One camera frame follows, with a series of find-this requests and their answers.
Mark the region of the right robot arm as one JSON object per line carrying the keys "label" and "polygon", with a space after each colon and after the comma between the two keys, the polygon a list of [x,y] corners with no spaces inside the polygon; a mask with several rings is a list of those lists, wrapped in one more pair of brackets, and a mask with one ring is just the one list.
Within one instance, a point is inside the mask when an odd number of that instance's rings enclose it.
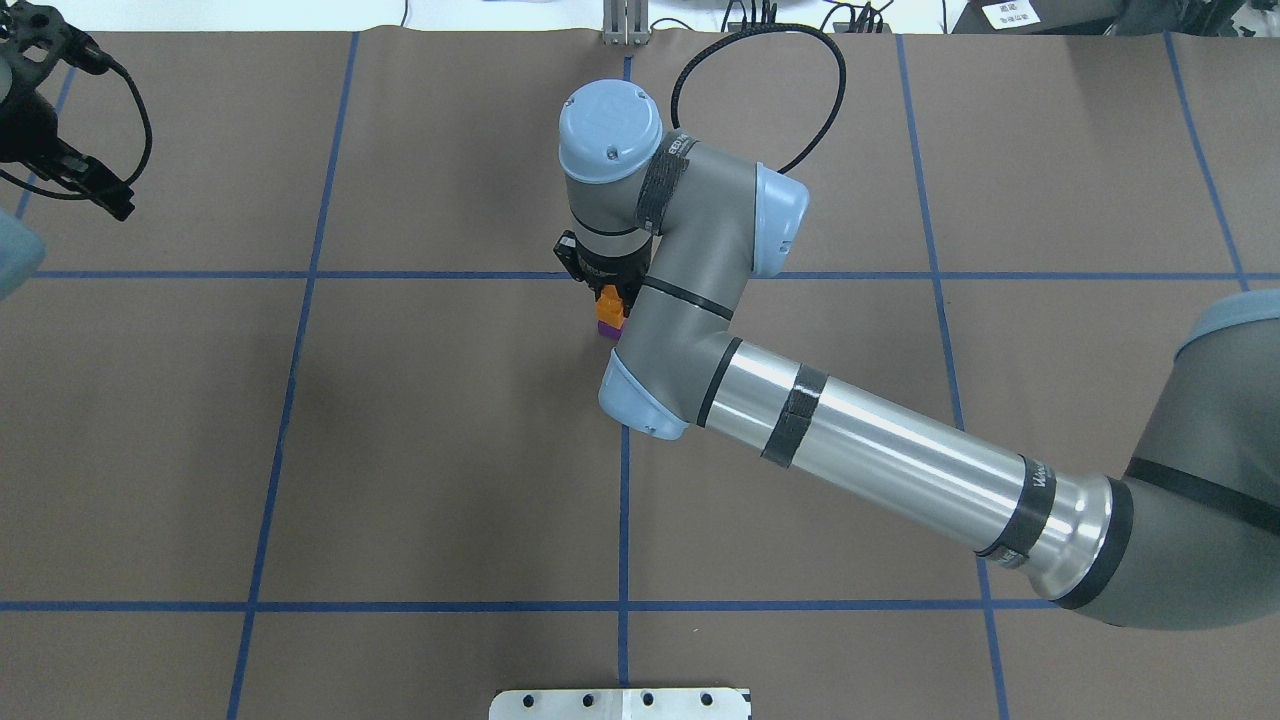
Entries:
{"label": "right robot arm", "polygon": [[1277,291],[1204,310],[1120,477],[1066,474],[733,336],[777,275],[806,186],[664,126],[598,79],[564,101],[573,224],[556,255],[627,309],[598,393],[658,439],[691,425],[754,448],[1024,574],[1114,626],[1199,630],[1277,611]]}

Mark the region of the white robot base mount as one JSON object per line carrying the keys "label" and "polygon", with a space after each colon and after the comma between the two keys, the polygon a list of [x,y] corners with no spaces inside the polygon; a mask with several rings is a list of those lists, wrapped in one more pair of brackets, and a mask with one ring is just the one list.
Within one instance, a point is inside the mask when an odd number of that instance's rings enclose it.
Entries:
{"label": "white robot base mount", "polygon": [[489,719],[751,719],[750,691],[728,687],[503,691]]}

